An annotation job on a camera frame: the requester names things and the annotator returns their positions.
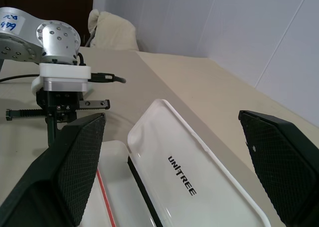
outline black cable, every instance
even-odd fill
[[[0,82],[9,81],[18,78],[24,77],[37,77],[39,74],[28,74],[28,75],[20,75],[20,76],[10,76],[3,79],[0,79]],[[96,83],[109,83],[109,82],[120,82],[126,83],[126,79],[122,77],[118,77],[114,74],[109,73],[91,73],[91,79],[88,80],[89,82],[96,82]]]
[[[18,78],[24,78],[24,77],[35,77],[35,76],[39,76],[39,74],[28,74],[28,75],[10,76],[10,77],[6,77],[6,78],[3,78],[3,79],[0,79],[0,82],[9,81],[9,80],[18,79]]]
[[[80,58],[80,64],[79,64],[79,66],[86,66],[86,64],[84,63],[83,55],[79,52],[79,53],[78,53],[78,56],[79,56],[79,58]]]

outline white plastic tray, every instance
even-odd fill
[[[263,211],[167,101],[156,100],[149,107],[130,131],[128,144],[163,226],[270,226]]]
[[[128,156],[124,143],[102,143],[98,173],[80,227],[154,226],[127,163]]]

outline handwritten label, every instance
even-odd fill
[[[24,24],[25,18],[13,13],[0,12],[0,30],[19,34]]]

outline table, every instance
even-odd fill
[[[249,109],[294,122],[317,146],[319,129],[257,92],[207,58],[81,48],[92,72],[108,72],[126,84],[93,83],[87,100],[110,99],[103,141],[127,135],[155,99],[166,99],[210,147],[230,173],[268,216],[272,226],[284,226],[256,177],[238,121]],[[38,73],[34,63],[6,60],[0,78]],[[0,203],[31,162],[47,148],[43,119],[5,120],[5,109],[38,108],[30,91],[32,78],[0,84]],[[79,117],[98,111],[79,111]]]

